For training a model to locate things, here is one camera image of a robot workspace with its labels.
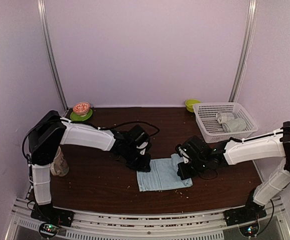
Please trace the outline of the light blue towel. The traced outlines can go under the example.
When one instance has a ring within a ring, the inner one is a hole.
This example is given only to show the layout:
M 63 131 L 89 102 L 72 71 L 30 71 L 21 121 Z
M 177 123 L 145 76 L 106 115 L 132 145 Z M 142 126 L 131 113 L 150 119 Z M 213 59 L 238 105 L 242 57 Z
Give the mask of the light blue towel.
M 181 180 L 177 175 L 178 164 L 183 159 L 176 153 L 170 158 L 159 158 L 150 161 L 150 172 L 137 172 L 137 183 L 140 192 L 167 191 L 189 188 L 193 185 L 191 178 Z

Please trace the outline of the white perforated plastic basket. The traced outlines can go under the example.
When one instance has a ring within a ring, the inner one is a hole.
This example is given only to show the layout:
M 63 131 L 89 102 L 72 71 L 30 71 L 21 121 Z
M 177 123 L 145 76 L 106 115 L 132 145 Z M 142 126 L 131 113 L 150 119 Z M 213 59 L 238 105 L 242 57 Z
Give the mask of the white perforated plastic basket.
M 197 125 L 204 141 L 216 143 L 233 137 L 243 139 L 258 131 L 248 111 L 236 102 L 196 103 Z

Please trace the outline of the mint green panda towel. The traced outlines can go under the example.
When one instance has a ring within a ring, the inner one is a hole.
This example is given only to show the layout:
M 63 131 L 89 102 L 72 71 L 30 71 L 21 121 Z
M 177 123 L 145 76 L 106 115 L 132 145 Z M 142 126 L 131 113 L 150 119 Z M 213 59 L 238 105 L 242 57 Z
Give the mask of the mint green panda towel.
M 222 123 L 223 130 L 227 133 L 241 132 L 247 127 L 247 124 L 243 118 L 236 118 Z

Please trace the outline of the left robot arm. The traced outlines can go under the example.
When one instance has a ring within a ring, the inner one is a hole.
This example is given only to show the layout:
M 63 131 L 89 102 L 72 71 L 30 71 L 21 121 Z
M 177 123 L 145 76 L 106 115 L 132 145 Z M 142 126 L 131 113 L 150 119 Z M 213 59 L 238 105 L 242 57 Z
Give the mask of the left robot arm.
M 57 217 L 50 192 L 50 167 L 61 145 L 75 145 L 123 157 L 129 169 L 149 172 L 151 156 L 150 135 L 141 127 L 142 121 L 132 121 L 133 127 L 118 131 L 116 127 L 99 127 L 88 122 L 72 121 L 61 117 L 55 110 L 49 111 L 25 135 L 22 145 L 28 145 L 23 153 L 29 165 L 29 179 L 34 191 L 34 208 L 46 222 Z

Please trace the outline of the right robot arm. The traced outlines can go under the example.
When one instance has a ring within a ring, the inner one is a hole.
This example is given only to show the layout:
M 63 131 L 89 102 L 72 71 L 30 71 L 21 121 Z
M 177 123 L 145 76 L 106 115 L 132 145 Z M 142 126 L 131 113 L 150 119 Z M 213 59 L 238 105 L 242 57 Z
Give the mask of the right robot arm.
M 269 179 L 251 191 L 241 217 L 251 221 L 264 206 L 290 184 L 290 121 L 273 132 L 246 139 L 217 143 L 211 148 L 196 135 L 176 146 L 177 154 L 183 159 L 178 164 L 177 175 L 186 180 L 206 170 L 217 170 L 242 162 L 282 157 L 283 160 Z

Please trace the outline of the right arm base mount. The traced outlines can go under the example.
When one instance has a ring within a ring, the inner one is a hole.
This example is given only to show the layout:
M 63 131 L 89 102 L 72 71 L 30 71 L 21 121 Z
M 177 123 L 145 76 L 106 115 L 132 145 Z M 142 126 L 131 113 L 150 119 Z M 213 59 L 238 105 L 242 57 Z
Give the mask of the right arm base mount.
M 240 233 L 248 238 L 256 237 L 260 232 L 259 219 L 267 216 L 264 206 L 249 198 L 243 207 L 232 208 L 224 211 L 226 225 L 239 225 Z

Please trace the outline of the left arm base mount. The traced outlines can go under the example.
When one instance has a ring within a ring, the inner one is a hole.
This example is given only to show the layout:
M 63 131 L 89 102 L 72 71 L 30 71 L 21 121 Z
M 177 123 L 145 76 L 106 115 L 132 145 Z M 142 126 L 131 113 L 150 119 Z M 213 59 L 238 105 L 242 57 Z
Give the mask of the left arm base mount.
M 39 205 L 35 193 L 32 194 L 31 202 L 34 203 L 31 209 L 30 217 L 41 221 L 38 227 L 38 233 L 44 239 L 55 237 L 62 227 L 71 227 L 74 218 L 74 212 L 55 208 L 52 203 Z

